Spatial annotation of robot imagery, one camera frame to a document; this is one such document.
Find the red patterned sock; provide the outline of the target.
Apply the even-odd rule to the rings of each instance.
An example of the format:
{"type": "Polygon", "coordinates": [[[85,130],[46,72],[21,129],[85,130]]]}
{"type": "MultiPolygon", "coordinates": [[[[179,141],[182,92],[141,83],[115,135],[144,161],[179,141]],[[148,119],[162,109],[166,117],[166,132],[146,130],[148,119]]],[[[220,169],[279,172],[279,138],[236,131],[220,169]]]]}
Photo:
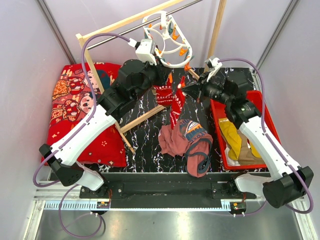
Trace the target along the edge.
{"type": "Polygon", "coordinates": [[[186,101],[186,94],[182,91],[185,86],[184,83],[180,83],[177,87],[175,95],[173,96],[173,101],[170,110],[170,127],[171,129],[177,124],[180,114],[182,112],[183,106],[186,101]]]}
{"type": "Polygon", "coordinates": [[[155,90],[155,98],[158,105],[170,107],[173,103],[172,85],[153,86],[155,90]]]}

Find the white plastic clip hanger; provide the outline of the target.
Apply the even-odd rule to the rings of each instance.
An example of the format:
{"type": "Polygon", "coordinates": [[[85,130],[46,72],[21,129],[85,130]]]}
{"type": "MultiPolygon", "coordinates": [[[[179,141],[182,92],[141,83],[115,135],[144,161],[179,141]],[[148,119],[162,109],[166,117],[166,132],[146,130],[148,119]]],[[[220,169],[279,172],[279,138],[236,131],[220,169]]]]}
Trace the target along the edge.
{"type": "Polygon", "coordinates": [[[155,56],[169,68],[183,68],[193,59],[193,49],[172,14],[164,10],[142,19],[144,37],[155,42],[155,56]]]}

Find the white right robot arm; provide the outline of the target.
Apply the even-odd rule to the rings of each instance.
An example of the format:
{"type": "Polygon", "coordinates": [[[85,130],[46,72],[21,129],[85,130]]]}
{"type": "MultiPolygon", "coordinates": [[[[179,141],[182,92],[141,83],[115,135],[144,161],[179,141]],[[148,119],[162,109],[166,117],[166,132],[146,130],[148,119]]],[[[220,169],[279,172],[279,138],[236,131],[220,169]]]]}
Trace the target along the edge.
{"type": "Polygon", "coordinates": [[[311,212],[314,202],[309,186],[314,177],[310,167],[301,167],[282,147],[266,127],[264,109],[258,109],[247,97],[247,77],[242,72],[230,72],[225,79],[211,72],[203,73],[195,83],[183,86],[182,92],[201,102],[204,98],[225,105],[227,119],[255,147],[269,170],[270,177],[240,173],[227,185],[228,195],[239,198],[251,193],[266,199],[274,208],[308,196],[311,212]]]}

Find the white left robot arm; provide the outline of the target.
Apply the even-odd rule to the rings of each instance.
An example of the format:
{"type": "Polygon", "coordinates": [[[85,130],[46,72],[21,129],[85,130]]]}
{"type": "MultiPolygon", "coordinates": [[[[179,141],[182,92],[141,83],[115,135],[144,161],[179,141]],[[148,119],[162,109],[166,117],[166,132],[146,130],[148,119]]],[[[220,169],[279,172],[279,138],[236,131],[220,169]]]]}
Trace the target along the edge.
{"type": "Polygon", "coordinates": [[[78,162],[80,154],[103,131],[114,125],[151,87],[167,83],[172,68],[160,59],[152,65],[138,59],[127,60],[118,70],[117,78],[102,95],[93,99],[88,114],[62,139],[52,145],[44,143],[39,152],[63,186],[74,184],[90,189],[97,198],[108,193],[108,186],[97,171],[78,162]]]}

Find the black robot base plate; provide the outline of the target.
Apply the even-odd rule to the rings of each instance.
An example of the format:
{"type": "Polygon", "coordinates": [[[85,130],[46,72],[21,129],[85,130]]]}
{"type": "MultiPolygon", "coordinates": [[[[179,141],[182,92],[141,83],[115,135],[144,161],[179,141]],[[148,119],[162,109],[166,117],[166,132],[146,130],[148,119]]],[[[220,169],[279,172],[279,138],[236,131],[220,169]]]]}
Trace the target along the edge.
{"type": "Polygon", "coordinates": [[[225,201],[254,200],[252,193],[241,193],[229,186],[233,173],[208,173],[196,178],[187,173],[104,173],[104,191],[94,194],[81,187],[81,199],[111,197],[111,209],[228,209],[225,201]]]}

